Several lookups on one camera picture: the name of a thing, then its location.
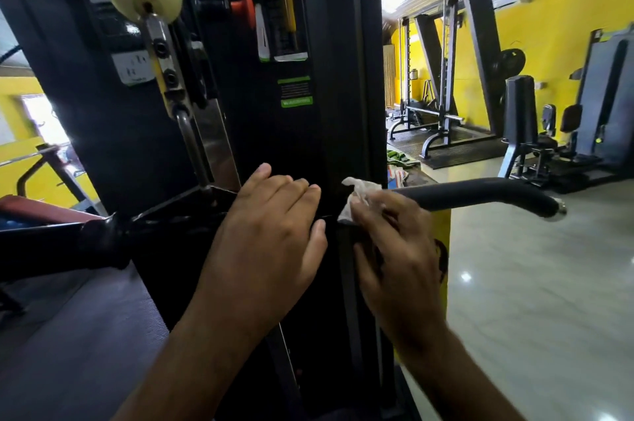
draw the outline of gym machine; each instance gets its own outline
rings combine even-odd
[[[484,103],[489,119],[489,132],[483,133],[464,127],[464,119],[459,117],[453,97],[456,35],[458,24],[464,11],[474,42]],[[442,19],[442,43],[436,30],[436,19]],[[433,96],[437,109],[418,105],[411,99],[411,79],[409,78],[409,24],[416,23],[425,55],[425,62],[431,75]],[[401,98],[400,118],[389,128],[389,139],[394,134],[424,130],[429,133],[421,150],[421,157],[429,159],[430,151],[500,138],[503,133],[505,80],[518,75],[526,64],[524,52],[517,48],[502,50],[495,21],[493,0],[443,0],[440,13],[418,14],[402,20],[405,36],[404,58],[401,67],[406,72],[404,96]],[[438,121],[424,123],[424,116],[436,116]]]
[[[224,13],[205,17],[204,1]],[[290,0],[252,1],[253,10],[241,0],[234,12],[230,0],[0,0],[114,213],[1,232],[4,252],[14,254],[3,256],[0,280],[131,260],[171,329],[240,182],[267,161],[321,186],[317,216],[327,221],[330,246],[216,419],[419,419],[355,280],[351,245],[359,232],[336,222],[349,194],[343,178],[387,183],[380,0],[292,0],[294,8]],[[280,40],[269,44],[277,51],[268,61],[258,42],[265,33]],[[126,52],[133,55],[121,67]],[[143,59],[154,77],[128,83],[126,75],[149,76]],[[560,201],[507,179],[430,181],[400,192],[445,216],[495,201],[549,220],[566,213]],[[438,229],[447,246],[448,222]],[[41,245],[64,257],[44,262]],[[446,276],[442,282],[446,298]]]
[[[498,176],[519,178],[558,193],[576,192],[592,185],[629,178],[634,174],[634,110],[631,76],[634,27],[618,32],[593,31],[575,105],[562,113],[560,132],[565,145],[553,138],[556,109],[546,105],[542,127],[536,125],[535,86],[529,76],[507,83],[509,148]]]

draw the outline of tiled floor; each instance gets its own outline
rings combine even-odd
[[[426,172],[495,176],[500,162]],[[508,205],[453,211],[448,321],[528,419],[634,419],[634,181],[564,199],[558,223]]]

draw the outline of right hand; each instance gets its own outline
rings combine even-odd
[[[361,292],[370,311],[405,363],[446,342],[449,330],[440,303],[440,269],[431,214],[415,201],[390,191],[368,194],[372,205],[351,202],[353,219],[383,256],[354,245]]]

